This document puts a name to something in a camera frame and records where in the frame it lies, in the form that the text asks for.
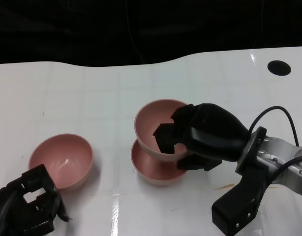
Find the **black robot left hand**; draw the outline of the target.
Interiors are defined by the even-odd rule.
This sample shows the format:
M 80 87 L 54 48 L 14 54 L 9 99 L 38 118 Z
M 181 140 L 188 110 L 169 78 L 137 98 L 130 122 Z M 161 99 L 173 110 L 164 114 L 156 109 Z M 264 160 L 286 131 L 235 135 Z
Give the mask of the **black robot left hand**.
M 0 189 L 0 236 L 44 236 L 56 217 L 71 220 L 43 164 Z

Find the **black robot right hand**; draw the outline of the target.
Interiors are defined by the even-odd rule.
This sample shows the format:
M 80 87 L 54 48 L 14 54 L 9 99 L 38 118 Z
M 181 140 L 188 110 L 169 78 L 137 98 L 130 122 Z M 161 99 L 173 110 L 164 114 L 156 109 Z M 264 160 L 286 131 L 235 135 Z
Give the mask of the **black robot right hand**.
M 202 103 L 177 108 L 173 123 L 162 123 L 154 131 L 162 153 L 173 154 L 175 145 L 183 144 L 190 153 L 177 161 L 179 170 L 210 171 L 223 161 L 237 162 L 250 134 L 229 111 Z

